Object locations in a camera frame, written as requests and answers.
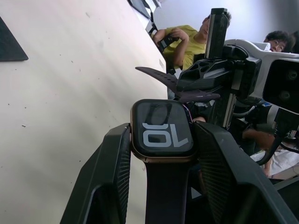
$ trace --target watch face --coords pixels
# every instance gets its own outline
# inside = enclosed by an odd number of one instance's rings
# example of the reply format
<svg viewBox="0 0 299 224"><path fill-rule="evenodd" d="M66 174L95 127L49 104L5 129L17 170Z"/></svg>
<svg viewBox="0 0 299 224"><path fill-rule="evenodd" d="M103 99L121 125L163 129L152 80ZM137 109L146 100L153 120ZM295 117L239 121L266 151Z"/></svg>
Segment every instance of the watch face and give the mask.
<svg viewBox="0 0 299 224"><path fill-rule="evenodd" d="M194 154L192 121L182 104L144 99L132 107L133 144L148 157L186 157Z"/></svg>

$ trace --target black strap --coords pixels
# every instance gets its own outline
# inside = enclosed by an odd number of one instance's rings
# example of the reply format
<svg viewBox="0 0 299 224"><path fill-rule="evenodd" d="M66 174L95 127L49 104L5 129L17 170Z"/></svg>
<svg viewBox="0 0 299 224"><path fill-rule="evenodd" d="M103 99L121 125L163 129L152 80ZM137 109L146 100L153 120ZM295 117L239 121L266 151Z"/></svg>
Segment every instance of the black strap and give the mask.
<svg viewBox="0 0 299 224"><path fill-rule="evenodd" d="M220 97L219 94L207 93L201 90L179 92L176 88L178 79L175 76L146 67L136 67L136 69L152 76L156 80L166 85L171 91L179 96L179 102L181 103L187 103L191 101L206 103Z"/></svg>
<svg viewBox="0 0 299 224"><path fill-rule="evenodd" d="M145 224L184 224L189 163L145 163Z"/></svg>

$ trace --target black object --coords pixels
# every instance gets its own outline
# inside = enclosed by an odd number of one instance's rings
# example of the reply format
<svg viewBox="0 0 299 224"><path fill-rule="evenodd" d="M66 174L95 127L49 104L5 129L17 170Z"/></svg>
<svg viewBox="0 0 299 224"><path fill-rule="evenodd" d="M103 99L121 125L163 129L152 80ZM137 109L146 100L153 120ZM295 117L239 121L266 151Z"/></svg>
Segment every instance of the black object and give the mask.
<svg viewBox="0 0 299 224"><path fill-rule="evenodd" d="M207 93L201 90L180 92L176 89L176 83L178 80L173 75L165 74L161 71L146 67L136 67L136 69L152 76L153 78L166 85L179 97L178 101L181 103L187 103L190 101L205 103L220 97L220 95L217 93Z"/></svg>
<svg viewBox="0 0 299 224"><path fill-rule="evenodd" d="M282 196L295 217L299 220L299 176L276 184L275 189Z"/></svg>
<svg viewBox="0 0 299 224"><path fill-rule="evenodd" d="M158 49L161 53L167 48L169 45L171 45L173 42L178 41L178 37L172 37L171 34L168 34L166 37L164 37L163 40L158 42Z"/></svg>
<svg viewBox="0 0 299 224"><path fill-rule="evenodd" d="M150 19L150 15L149 15L148 11L146 11L146 9L145 9L143 0L128 0L128 2L134 9L136 9L138 12L140 12L146 18Z"/></svg>
<svg viewBox="0 0 299 224"><path fill-rule="evenodd" d="M28 56L0 17L0 62L26 60Z"/></svg>
<svg viewBox="0 0 299 224"><path fill-rule="evenodd" d="M111 129L82 167L61 224L125 224L131 151L129 124Z"/></svg>
<svg viewBox="0 0 299 224"><path fill-rule="evenodd" d="M62 224L125 223L130 164L129 131L128 124L110 130L102 145L82 167ZM205 220L212 214L216 224L298 223L270 180L239 149L230 133L209 123L196 122L194 134L199 143L199 162L211 208L206 210ZM146 224L184 223L190 165L146 164Z"/></svg>
<svg viewBox="0 0 299 224"><path fill-rule="evenodd" d="M298 72L299 65L297 62L273 61L263 91L264 100L286 110L299 113L299 104L297 103L299 98Z"/></svg>
<svg viewBox="0 0 299 224"><path fill-rule="evenodd" d="M196 122L199 161L215 223L298 223L260 167L231 134Z"/></svg>
<svg viewBox="0 0 299 224"><path fill-rule="evenodd" d="M145 163L147 197L145 224L184 224L190 163Z"/></svg>
<svg viewBox="0 0 299 224"><path fill-rule="evenodd" d="M209 31L206 42L206 58L221 58L228 28L226 8L212 8L210 14Z"/></svg>
<svg viewBox="0 0 299 224"><path fill-rule="evenodd" d="M192 119L181 103L143 99L132 107L133 145L146 157L190 156L195 152Z"/></svg>

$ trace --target man's hand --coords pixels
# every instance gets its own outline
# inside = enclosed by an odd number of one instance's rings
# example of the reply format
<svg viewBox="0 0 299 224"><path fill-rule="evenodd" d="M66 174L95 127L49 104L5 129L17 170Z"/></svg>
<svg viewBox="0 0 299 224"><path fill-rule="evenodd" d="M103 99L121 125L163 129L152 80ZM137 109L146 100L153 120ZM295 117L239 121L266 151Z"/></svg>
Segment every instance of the man's hand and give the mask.
<svg viewBox="0 0 299 224"><path fill-rule="evenodd" d="M179 29L179 28L174 28L171 31L171 36L172 37L178 37L182 41L189 41L188 34L186 32L184 32L183 30Z"/></svg>
<svg viewBox="0 0 299 224"><path fill-rule="evenodd" d="M259 132L254 129L248 129L243 132L242 137L244 139L254 139L256 144L260 147L261 150L268 151L273 142L275 137L265 132Z"/></svg>
<svg viewBox="0 0 299 224"><path fill-rule="evenodd" d="M159 47L158 42L160 42L166 36L165 29L158 30L153 36L153 41L157 47Z"/></svg>

